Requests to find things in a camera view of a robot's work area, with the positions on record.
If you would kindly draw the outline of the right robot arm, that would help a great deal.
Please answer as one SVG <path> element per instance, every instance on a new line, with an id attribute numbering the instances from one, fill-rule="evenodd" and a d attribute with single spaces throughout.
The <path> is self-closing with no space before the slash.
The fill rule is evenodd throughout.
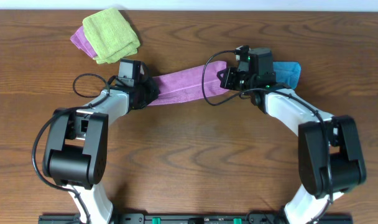
<path id="1" fill-rule="evenodd" d="M 250 75 L 236 68 L 217 73 L 221 87 L 249 95 L 254 105 L 298 138 L 302 182 L 274 223 L 319 223 L 333 202 L 366 181 L 366 165 L 355 120 L 333 116 L 301 99 L 274 74 Z"/>

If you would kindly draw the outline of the purple microfiber cloth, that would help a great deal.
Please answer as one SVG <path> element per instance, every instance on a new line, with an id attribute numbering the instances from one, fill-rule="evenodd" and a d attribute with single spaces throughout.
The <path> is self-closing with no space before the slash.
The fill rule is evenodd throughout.
<path id="1" fill-rule="evenodd" d="M 204 80 L 205 94 L 208 97 L 218 96 L 228 90 L 220 87 L 220 80 L 216 74 L 227 68 L 224 61 L 215 61 L 207 65 Z M 186 103 L 203 98 L 201 87 L 202 72 L 204 66 L 198 66 L 175 73 L 154 77 L 159 85 L 159 97 L 149 106 L 171 105 Z"/>

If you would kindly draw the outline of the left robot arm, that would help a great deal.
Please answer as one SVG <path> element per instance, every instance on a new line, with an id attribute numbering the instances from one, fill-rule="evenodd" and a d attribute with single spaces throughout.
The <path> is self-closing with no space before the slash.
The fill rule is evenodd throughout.
<path id="1" fill-rule="evenodd" d="M 101 179 L 108 155 L 108 129 L 131 110 L 145 108 L 158 98 L 159 86 L 152 77 L 113 76 L 99 95 L 83 106 L 59 108 L 39 131 L 32 148 L 49 130 L 38 177 L 50 187 L 68 192 L 78 207 L 77 223 L 109 223 L 113 203 Z"/>

